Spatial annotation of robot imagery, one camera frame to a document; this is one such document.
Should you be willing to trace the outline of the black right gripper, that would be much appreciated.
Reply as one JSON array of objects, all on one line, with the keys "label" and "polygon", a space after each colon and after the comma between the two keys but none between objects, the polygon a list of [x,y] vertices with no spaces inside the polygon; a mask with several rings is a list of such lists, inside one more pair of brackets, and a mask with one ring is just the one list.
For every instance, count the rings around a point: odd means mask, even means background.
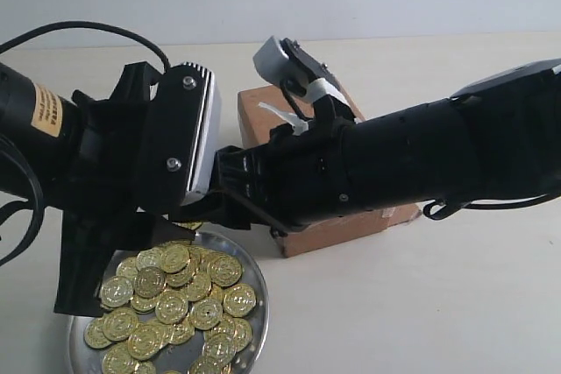
[{"label": "black right gripper", "polygon": [[300,135],[283,124],[268,143],[217,151],[209,192],[174,212],[177,222],[205,221],[246,229],[252,223],[299,232],[351,213],[351,188],[342,139],[351,108],[334,97],[313,104],[310,128]]}]

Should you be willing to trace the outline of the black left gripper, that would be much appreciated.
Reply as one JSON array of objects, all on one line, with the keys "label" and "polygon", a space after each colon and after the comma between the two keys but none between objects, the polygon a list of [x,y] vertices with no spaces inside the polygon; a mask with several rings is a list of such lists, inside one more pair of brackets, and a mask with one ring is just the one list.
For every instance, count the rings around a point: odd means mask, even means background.
[{"label": "black left gripper", "polygon": [[149,102],[160,74],[145,62],[124,67],[110,97],[95,100],[76,90],[77,140],[54,205],[62,210],[59,280],[54,311],[98,316],[98,291],[116,251],[142,251],[158,241],[192,234],[144,211],[134,197],[134,176]]}]

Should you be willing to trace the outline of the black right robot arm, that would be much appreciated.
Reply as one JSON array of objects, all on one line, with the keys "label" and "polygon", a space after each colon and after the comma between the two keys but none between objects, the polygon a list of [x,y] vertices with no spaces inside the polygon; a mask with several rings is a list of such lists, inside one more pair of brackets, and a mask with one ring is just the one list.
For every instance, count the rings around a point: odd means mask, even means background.
[{"label": "black right robot arm", "polygon": [[560,62],[552,59],[361,123],[323,106],[301,134],[283,124],[266,144],[219,150],[207,195],[170,218],[289,233],[416,202],[442,220],[559,195]]}]

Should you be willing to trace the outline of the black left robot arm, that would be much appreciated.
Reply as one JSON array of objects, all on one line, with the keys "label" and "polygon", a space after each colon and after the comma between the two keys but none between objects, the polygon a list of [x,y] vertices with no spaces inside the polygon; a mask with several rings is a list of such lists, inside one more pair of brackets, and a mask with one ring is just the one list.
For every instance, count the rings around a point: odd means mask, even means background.
[{"label": "black left robot arm", "polygon": [[64,99],[2,67],[1,188],[13,201],[1,217],[32,214],[7,259],[32,245],[48,208],[61,211],[55,313],[100,316],[114,253],[151,247],[154,231],[185,202],[201,105],[200,89],[183,85],[193,73],[132,63],[108,98],[75,91]]}]

